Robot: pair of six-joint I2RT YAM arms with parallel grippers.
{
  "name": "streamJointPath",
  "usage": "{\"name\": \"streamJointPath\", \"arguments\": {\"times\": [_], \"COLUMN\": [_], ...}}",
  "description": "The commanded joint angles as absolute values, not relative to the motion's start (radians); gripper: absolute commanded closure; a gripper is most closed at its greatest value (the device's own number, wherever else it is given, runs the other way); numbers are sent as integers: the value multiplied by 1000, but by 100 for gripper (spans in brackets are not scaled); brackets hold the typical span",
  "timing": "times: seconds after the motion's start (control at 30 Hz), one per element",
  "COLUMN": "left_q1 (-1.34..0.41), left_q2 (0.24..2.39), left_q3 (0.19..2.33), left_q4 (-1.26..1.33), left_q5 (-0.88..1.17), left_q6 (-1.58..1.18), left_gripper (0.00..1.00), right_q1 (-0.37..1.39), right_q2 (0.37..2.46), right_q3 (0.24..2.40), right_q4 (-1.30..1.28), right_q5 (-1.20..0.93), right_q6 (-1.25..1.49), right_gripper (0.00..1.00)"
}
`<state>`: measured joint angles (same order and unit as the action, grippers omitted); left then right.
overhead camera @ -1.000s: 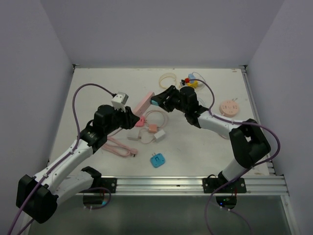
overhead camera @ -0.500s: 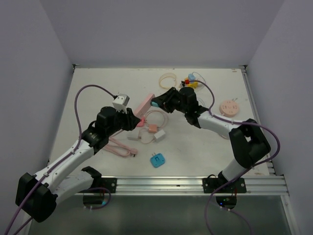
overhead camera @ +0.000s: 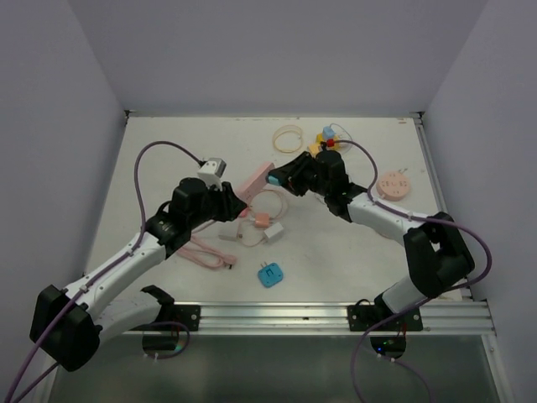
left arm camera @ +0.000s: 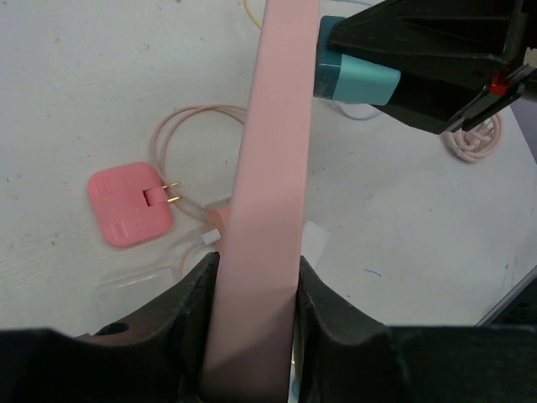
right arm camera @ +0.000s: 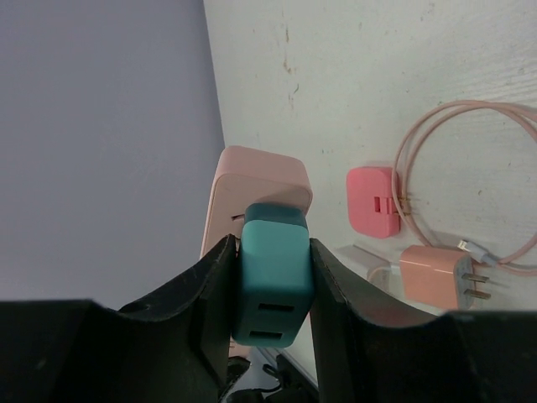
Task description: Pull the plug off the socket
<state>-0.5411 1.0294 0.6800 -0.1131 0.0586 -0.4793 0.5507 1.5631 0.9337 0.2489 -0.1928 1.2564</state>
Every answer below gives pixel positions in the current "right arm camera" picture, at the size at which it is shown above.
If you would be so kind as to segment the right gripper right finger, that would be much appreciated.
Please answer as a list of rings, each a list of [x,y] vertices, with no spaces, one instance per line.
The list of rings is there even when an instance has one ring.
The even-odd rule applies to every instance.
[[[310,251],[320,401],[535,401],[534,312],[434,316],[371,285],[319,240]]]

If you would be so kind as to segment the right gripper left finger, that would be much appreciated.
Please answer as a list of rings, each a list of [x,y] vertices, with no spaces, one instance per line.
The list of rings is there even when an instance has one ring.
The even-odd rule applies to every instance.
[[[120,310],[1,305],[4,402],[217,402],[227,383],[236,240]]]

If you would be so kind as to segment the orange small charger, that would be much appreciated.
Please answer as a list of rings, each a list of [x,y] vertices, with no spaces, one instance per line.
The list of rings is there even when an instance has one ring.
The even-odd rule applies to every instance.
[[[444,310],[468,310],[491,295],[477,288],[488,277],[474,273],[470,254],[454,249],[413,245],[399,258],[404,296]]]

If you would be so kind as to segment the teal plug adapter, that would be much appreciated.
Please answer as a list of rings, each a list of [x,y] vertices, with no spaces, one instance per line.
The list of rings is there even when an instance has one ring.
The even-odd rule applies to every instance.
[[[252,204],[245,211],[238,258],[232,339],[243,346],[287,348],[315,294],[305,214],[297,207]]]

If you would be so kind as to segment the pink plug adapter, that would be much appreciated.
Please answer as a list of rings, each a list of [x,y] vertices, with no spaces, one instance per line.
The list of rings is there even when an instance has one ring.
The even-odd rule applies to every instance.
[[[393,169],[362,166],[348,171],[347,213],[351,227],[371,238],[391,238],[400,232],[400,217],[392,192]]]

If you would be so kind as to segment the pink rectangular power strip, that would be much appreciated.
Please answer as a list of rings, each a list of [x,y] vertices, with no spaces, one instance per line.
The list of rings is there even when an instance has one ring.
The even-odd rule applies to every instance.
[[[201,255],[228,234],[239,238],[244,214],[252,204],[273,203],[307,213],[312,200],[309,177],[300,160],[248,147],[226,147],[211,186]]]

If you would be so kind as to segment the white large charger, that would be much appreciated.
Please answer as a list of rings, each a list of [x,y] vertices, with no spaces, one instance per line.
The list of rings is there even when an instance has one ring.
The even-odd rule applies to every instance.
[[[357,245],[350,244],[335,249],[344,265],[372,285],[392,294],[402,290],[399,265],[384,259]]]

